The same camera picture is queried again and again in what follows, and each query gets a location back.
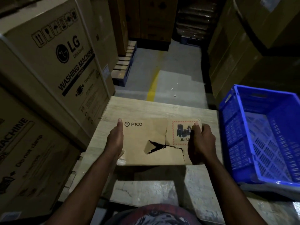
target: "red dashed border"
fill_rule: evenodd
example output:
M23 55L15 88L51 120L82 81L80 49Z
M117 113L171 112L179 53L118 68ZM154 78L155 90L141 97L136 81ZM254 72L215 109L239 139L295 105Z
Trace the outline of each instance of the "red dashed border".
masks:
M195 122L198 123L198 121L172 121L173 145L187 145L187 144L175 144L175 140L174 140L174 122L181 122L181 123L183 123L183 122L192 122L194 124Z

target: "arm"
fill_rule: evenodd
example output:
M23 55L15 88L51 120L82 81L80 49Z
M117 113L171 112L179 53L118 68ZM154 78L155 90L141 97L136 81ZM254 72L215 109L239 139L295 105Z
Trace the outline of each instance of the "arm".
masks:
M114 169L122 148L123 123L118 119L118 125L107 137L104 152L46 225L90 224L108 175Z
M195 123L192 130L195 151L200 154L208 170L225 223L266 225L217 158L216 137L212 134L210 126L204 124L201 132L198 123Z

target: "table top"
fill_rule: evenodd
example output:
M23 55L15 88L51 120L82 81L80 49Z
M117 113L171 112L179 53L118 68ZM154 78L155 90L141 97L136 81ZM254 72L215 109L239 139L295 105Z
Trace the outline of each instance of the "table top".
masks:
M198 118L209 124L216 136L216 151L222 161L218 111L186 106L111 97L103 117L84 152L72 184L74 190L92 163L103 152L107 136L118 118ZM133 206L154 203L179 205L202 219L224 223L222 212L204 165L117 166L110 175L102 196L110 201ZM291 202L269 202L247 193L254 208L268 224L296 224L299 217Z

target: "hand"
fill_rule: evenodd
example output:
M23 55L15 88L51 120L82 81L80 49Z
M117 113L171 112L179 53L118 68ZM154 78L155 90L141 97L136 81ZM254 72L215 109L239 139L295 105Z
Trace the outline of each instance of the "hand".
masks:
M188 150L193 164L197 160L205 163L209 159L217 159L216 137L208 124L202 125L202 132L198 123L192 126Z
M107 137L107 142L104 151L114 158L118 157L123 148L123 122L118 119L118 124L111 130Z

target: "blue plastic crate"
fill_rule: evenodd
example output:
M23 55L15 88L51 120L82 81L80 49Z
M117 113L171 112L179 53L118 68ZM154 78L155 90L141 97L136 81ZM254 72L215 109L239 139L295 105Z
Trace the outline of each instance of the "blue plastic crate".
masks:
M219 110L224 163L234 180L300 192L298 96L234 85Z

